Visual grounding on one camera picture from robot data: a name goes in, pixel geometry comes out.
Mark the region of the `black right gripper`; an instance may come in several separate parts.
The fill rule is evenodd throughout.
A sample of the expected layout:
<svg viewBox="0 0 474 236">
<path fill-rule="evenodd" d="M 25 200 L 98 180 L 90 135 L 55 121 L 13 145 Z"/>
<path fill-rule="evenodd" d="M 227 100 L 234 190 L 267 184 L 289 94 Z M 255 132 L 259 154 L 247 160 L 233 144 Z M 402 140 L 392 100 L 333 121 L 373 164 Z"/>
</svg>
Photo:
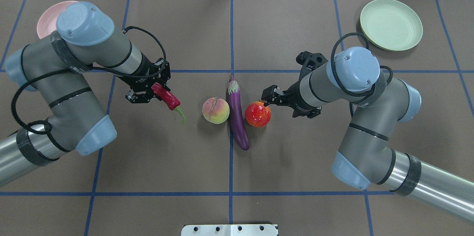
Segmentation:
<svg viewBox="0 0 474 236">
<path fill-rule="evenodd" d="M 300 81 L 292 84 L 285 91 L 281 91 L 277 85 L 269 86 L 262 92 L 261 102 L 265 107 L 272 104 L 290 107 L 293 109 L 293 118 L 312 119 L 321 114 L 321 107 L 311 106 L 304 101 L 300 91 Z"/>
</svg>

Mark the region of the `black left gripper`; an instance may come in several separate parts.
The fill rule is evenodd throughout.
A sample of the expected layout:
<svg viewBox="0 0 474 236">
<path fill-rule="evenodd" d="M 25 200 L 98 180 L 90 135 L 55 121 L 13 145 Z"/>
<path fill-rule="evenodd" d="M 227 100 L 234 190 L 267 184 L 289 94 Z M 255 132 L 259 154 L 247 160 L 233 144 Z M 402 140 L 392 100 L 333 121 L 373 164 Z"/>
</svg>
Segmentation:
<svg viewBox="0 0 474 236">
<path fill-rule="evenodd" d="M 162 84 L 169 91 L 167 87 L 169 79 L 171 79 L 169 62 L 160 58 L 156 63 L 152 63 L 147 58 L 143 58 L 138 69 L 125 76 L 125 83 L 129 86 L 125 99 L 132 104 L 147 104 L 154 98 L 161 101 L 153 93 L 152 85 Z"/>
</svg>

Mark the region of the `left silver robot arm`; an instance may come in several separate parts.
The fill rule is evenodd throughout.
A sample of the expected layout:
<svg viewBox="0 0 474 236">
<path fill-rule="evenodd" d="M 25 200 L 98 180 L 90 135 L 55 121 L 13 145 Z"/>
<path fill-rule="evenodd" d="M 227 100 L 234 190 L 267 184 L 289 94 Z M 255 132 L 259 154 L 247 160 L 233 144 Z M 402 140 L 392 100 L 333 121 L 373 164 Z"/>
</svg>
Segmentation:
<svg viewBox="0 0 474 236">
<path fill-rule="evenodd" d="M 151 62 L 96 5 L 79 1 L 66 7 L 55 29 L 43 39 L 7 57 L 5 72 L 19 88 L 10 110 L 19 129 L 1 141 L 1 186 L 45 167 L 70 151 L 89 155 L 117 132 L 83 74 L 112 73 L 129 85 L 133 104 L 148 103 L 154 84 L 166 90 L 170 66 L 166 54 Z M 23 122 L 17 101 L 23 91 L 40 92 L 52 111 L 45 120 Z"/>
</svg>

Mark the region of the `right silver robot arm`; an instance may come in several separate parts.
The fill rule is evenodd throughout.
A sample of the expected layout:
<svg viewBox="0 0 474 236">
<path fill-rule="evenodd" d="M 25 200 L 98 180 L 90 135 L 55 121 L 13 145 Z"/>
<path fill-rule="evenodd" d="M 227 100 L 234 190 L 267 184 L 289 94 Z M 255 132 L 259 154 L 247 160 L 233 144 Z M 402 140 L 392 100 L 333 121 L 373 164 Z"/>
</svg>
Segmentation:
<svg viewBox="0 0 474 236">
<path fill-rule="evenodd" d="M 405 81 L 384 74 L 365 47 L 333 51 L 329 60 L 302 52 L 298 81 L 287 90 L 269 86 L 261 99 L 293 109 L 293 117 L 318 116 L 323 105 L 344 99 L 357 109 L 336 153 L 331 172 L 343 183 L 367 189 L 372 183 L 473 222 L 473 183 L 413 155 L 389 147 L 397 123 L 421 107 L 421 95 Z"/>
</svg>

